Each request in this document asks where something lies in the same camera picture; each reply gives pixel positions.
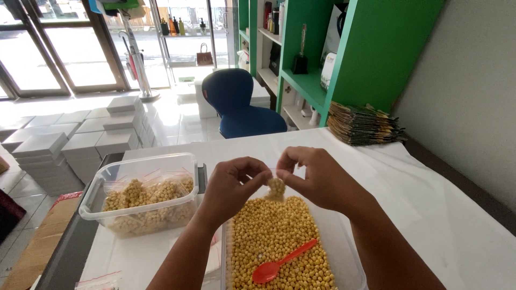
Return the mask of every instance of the clear plastic container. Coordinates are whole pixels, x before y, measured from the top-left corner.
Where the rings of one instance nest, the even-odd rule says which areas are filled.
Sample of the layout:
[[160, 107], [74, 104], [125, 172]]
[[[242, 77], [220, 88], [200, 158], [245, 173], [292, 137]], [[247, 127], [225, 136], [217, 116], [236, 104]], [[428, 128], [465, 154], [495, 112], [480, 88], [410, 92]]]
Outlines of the clear plastic container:
[[[182, 197], [136, 207], [103, 212], [113, 187], [125, 188], [133, 179], [147, 187], [163, 181], [193, 178], [191, 191], [181, 185]], [[178, 153], [112, 163], [101, 168], [93, 178], [80, 204], [79, 214], [96, 220], [117, 237], [126, 238], [185, 226], [195, 211], [199, 192], [197, 160], [190, 153]]]
[[[249, 199], [263, 197], [267, 194], [260, 191], [253, 194]], [[367, 289], [366, 277], [358, 253], [352, 246], [349, 234], [343, 224], [340, 214], [334, 211], [325, 210], [310, 202], [308, 199], [288, 188], [285, 197], [301, 197], [308, 205], [310, 214], [314, 217], [315, 224], [319, 229], [322, 247], [328, 255], [331, 271], [335, 275], [335, 286], [339, 290], [364, 290]], [[221, 289], [231, 290], [231, 252], [227, 244], [232, 238], [229, 227], [225, 223], [222, 228], [222, 257], [225, 257], [222, 268]]]

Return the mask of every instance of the white tablecloth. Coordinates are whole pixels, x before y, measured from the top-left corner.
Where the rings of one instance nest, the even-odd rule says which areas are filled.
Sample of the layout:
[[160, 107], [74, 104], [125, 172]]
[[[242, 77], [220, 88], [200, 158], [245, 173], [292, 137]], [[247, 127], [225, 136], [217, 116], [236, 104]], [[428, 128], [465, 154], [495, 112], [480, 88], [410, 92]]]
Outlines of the white tablecloth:
[[[354, 148], [319, 128], [128, 151], [124, 160], [190, 152], [207, 165], [210, 176], [218, 162], [235, 157], [252, 156], [270, 164], [287, 146], [325, 148], [376, 197], [447, 289], [515, 289], [516, 238], [400, 143]], [[346, 226], [351, 234], [349, 221]], [[96, 237], [85, 267], [90, 273], [83, 278], [92, 275], [93, 260], [104, 259], [94, 257], [99, 244]]]

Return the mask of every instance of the forearm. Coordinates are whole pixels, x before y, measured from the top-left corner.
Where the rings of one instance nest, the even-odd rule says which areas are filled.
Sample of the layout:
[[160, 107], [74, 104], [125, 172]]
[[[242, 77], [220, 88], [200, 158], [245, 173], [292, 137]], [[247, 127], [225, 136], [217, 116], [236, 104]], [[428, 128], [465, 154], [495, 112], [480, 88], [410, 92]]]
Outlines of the forearm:
[[216, 229], [194, 215], [163, 261], [147, 290], [199, 290]]
[[350, 222], [369, 289], [444, 289], [376, 199], [364, 194], [367, 202]]

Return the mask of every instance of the blue chair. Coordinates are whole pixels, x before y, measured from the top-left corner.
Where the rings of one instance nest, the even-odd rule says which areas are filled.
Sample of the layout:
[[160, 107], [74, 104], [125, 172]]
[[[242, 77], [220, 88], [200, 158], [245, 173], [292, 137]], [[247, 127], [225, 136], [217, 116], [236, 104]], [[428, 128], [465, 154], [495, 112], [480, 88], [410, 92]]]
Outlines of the blue chair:
[[246, 70], [215, 71], [203, 80], [202, 92], [222, 117], [219, 129], [226, 139], [287, 131], [278, 113], [250, 105], [253, 78]]

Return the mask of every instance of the orange plastic spoon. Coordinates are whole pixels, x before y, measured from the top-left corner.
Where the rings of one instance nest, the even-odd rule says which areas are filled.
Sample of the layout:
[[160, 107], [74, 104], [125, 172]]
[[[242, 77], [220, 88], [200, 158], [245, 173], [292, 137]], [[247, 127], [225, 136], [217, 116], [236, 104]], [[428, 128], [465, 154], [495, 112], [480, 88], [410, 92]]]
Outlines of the orange plastic spoon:
[[267, 283], [269, 281], [272, 281], [276, 275], [278, 274], [278, 271], [280, 270], [280, 266], [284, 263], [292, 260], [295, 257], [300, 256], [305, 251], [309, 250], [315, 244], [317, 243], [316, 239], [313, 239], [301, 247], [294, 250], [292, 253], [288, 254], [285, 258], [278, 262], [265, 262], [262, 265], [258, 266], [256, 270], [253, 272], [253, 281], [257, 284]]

